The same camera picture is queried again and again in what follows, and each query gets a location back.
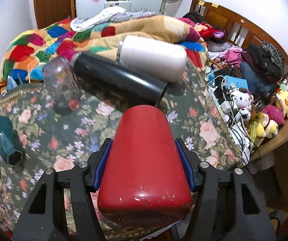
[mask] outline metal screw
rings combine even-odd
[[[208,168],[209,164],[207,162],[203,161],[203,162],[200,163],[200,166],[202,168]]]
[[[79,166],[80,168],[85,168],[85,167],[88,166],[88,163],[87,163],[86,161],[82,161],[82,162],[80,162],[80,163],[78,164],[78,166]]]
[[[235,172],[237,175],[242,175],[242,174],[243,174],[243,170],[241,170],[240,168],[234,169],[234,172]]]
[[[47,175],[50,175],[50,174],[52,174],[54,172],[54,169],[52,169],[52,168],[48,168],[48,169],[46,169],[46,174]]]

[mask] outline transparent glass jar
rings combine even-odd
[[[42,75],[51,98],[55,103],[61,103],[61,107],[80,98],[81,89],[77,78],[65,57],[50,60],[44,66]]]

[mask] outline red bottle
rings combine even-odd
[[[97,204],[105,218],[129,226],[167,225],[189,212],[190,190],[162,111],[140,105],[123,114]]]

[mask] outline wooden bed frame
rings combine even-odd
[[[261,45],[262,41],[268,41],[272,45],[274,45],[284,56],[285,61],[285,79],[288,80],[288,55],[283,50],[283,48],[278,44],[276,40],[274,40],[267,32],[262,30],[260,27],[246,19],[245,17],[225,8],[220,5],[204,2],[201,0],[192,0],[192,4],[189,11],[198,11],[205,17],[208,23],[217,25],[218,27],[225,29],[227,35],[229,35],[233,31],[233,26],[236,24],[240,25],[238,30],[236,31],[236,35],[233,35],[232,38],[227,38],[227,41],[236,45],[236,41],[238,40],[241,30],[245,32],[247,30],[247,34],[244,38],[242,48],[247,48],[250,43],[255,43]],[[259,140],[256,142],[257,145],[260,145],[263,140]],[[259,152],[262,155],[273,151],[283,143],[288,141],[288,120],[285,122],[285,125],[279,130],[276,137],[269,140],[265,144],[261,144],[259,146]],[[251,156],[251,160],[259,157],[259,153],[256,151]]]

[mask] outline white tumbler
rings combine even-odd
[[[183,47],[150,38],[127,35],[119,43],[117,61],[168,82],[177,82],[185,71]]]

